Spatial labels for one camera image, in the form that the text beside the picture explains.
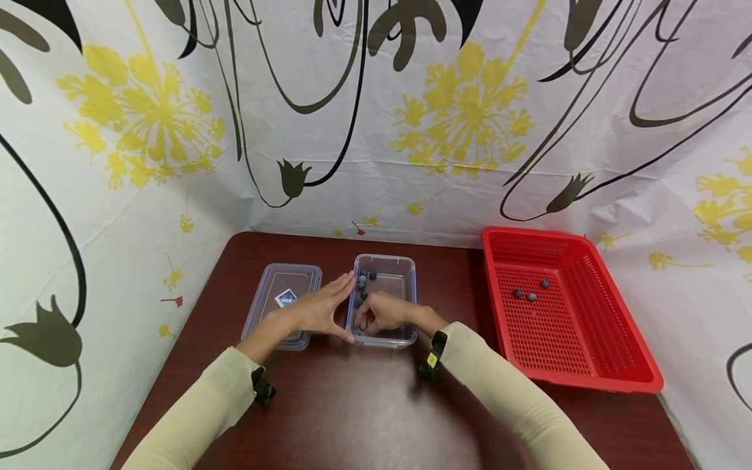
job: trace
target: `clear plastic box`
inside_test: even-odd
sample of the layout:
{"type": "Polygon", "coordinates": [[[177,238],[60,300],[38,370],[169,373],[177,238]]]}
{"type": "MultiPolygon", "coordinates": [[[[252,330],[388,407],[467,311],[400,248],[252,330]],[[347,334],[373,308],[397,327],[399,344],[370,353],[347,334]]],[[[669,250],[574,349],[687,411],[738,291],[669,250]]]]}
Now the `clear plastic box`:
{"type": "MultiPolygon", "coordinates": [[[[355,276],[360,276],[360,271],[376,271],[375,280],[365,282],[367,293],[384,291],[392,296],[417,303],[417,289],[415,285],[415,262],[403,256],[388,256],[375,254],[362,254],[355,258],[355,276]]],[[[380,347],[406,347],[413,344],[418,338],[418,330],[415,326],[404,325],[397,329],[384,330],[376,336],[364,336],[360,328],[354,325],[355,299],[359,295],[357,288],[350,295],[350,303],[347,306],[345,329],[355,337],[355,342],[366,346],[380,347]]]]}
{"type": "MultiPolygon", "coordinates": [[[[245,321],[241,340],[248,336],[264,317],[272,311],[318,290],[321,287],[321,268],[312,265],[273,263],[266,266],[253,297],[253,304],[245,321]]],[[[304,350],[311,341],[309,332],[294,332],[277,347],[283,351],[304,350]]]]}

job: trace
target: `wooden table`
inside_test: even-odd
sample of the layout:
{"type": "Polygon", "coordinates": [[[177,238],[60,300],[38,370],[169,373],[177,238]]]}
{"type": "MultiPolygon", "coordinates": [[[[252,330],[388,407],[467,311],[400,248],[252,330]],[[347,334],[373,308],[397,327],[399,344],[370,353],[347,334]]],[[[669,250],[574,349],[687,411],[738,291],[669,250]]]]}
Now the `wooden table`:
{"type": "MultiPolygon", "coordinates": [[[[480,250],[240,233],[217,262],[112,468],[239,342],[266,265],[318,265],[327,283],[352,269],[360,253],[411,257],[418,301],[464,322],[498,351],[480,250]]],[[[277,395],[265,408],[252,406],[196,468],[525,468],[515,440],[446,372],[436,384],[417,379],[427,351],[427,340],[419,341],[387,350],[315,335],[302,352],[273,354],[266,366],[277,395]]],[[[693,468],[657,397],[541,386],[612,470],[693,468]]]]}

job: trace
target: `red plastic basket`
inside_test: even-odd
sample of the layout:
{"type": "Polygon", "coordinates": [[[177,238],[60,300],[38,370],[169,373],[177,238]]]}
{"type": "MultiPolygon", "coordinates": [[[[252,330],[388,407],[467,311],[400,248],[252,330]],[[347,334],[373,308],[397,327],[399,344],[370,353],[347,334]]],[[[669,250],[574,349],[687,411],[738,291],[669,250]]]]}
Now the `red plastic basket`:
{"type": "Polygon", "coordinates": [[[658,393],[663,376],[596,247],[558,232],[487,227],[486,273],[499,343],[527,377],[658,393]],[[548,279],[544,289],[541,280],[548,279]],[[524,292],[521,299],[512,295],[524,292]],[[529,302],[527,293],[537,299],[529,302]]]}

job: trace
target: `curtain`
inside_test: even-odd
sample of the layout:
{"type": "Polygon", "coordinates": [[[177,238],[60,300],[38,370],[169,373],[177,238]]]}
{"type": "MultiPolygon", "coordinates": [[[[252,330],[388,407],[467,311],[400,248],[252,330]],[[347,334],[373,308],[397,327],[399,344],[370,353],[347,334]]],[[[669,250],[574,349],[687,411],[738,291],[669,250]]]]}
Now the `curtain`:
{"type": "Polygon", "coordinates": [[[0,468],[106,467],[238,231],[478,247],[491,225],[597,243],[685,446],[745,468],[751,20],[744,0],[6,0],[0,468]]]}

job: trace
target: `beige sleeve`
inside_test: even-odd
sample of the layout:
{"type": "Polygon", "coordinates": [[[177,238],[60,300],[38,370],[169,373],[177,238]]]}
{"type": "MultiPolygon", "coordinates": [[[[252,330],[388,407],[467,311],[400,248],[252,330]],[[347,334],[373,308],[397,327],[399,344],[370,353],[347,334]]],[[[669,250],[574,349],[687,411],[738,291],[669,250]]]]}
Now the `beige sleeve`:
{"type": "Polygon", "coordinates": [[[250,375],[257,368],[234,347],[225,350],[149,431],[122,470],[193,468],[253,403],[250,375]]]}
{"type": "Polygon", "coordinates": [[[444,328],[441,364],[523,442],[538,470],[608,470],[563,411],[461,323],[444,328]]]}

